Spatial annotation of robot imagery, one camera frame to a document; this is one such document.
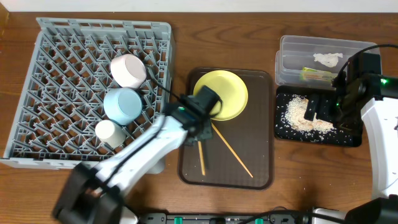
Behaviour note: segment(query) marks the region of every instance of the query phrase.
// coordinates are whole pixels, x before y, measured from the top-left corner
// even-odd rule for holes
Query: gray plastic dish rack
[[[120,86],[111,60],[134,54],[150,76],[170,88],[174,39],[165,22],[36,18],[41,31],[35,43],[6,150],[0,162],[11,167],[74,168],[94,166],[141,135],[169,100],[169,94],[146,80],[140,87],[144,109],[124,126],[125,142],[113,149],[95,135],[106,119],[105,94]],[[149,173],[164,168],[164,158]]]

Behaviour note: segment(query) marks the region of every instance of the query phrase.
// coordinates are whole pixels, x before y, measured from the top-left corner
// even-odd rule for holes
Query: white tissue
[[[329,68],[333,68],[338,63],[338,58],[343,57],[342,53],[335,54],[314,54],[315,62],[320,62],[322,65],[326,65]]]

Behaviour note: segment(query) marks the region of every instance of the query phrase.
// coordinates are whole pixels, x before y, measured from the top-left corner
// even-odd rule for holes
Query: wooden stick
[[[223,140],[223,142],[226,144],[226,147],[228,147],[228,149],[232,152],[232,154],[234,154],[235,158],[241,163],[241,165],[243,166],[243,168],[248,172],[248,174],[253,178],[253,175],[251,175],[249,169],[244,165],[244,163],[242,162],[242,160],[239,158],[239,156],[235,153],[235,151],[232,149],[232,147],[228,144],[228,142],[225,140],[225,138],[223,137],[223,135],[218,131],[218,129],[216,128],[216,126],[214,126],[214,124],[212,123],[211,126],[213,127],[213,129],[217,132],[218,136],[221,138],[221,140]]]
[[[205,172],[205,159],[203,158],[203,150],[201,148],[201,141],[198,141],[198,147],[199,147],[201,174],[202,175],[206,175],[206,172]]]

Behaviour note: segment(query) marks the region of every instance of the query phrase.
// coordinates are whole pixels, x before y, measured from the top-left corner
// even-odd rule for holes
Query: white wall
[[[398,0],[0,0],[8,11],[398,12]]]

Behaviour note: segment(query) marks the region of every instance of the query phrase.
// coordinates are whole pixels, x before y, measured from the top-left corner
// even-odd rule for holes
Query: yellow plate
[[[221,112],[213,119],[226,121],[239,115],[248,103],[248,89],[246,85],[232,72],[216,70],[202,76],[193,89],[196,95],[202,86],[206,85],[215,91],[223,100]],[[220,111],[221,104],[217,103],[210,114]]]

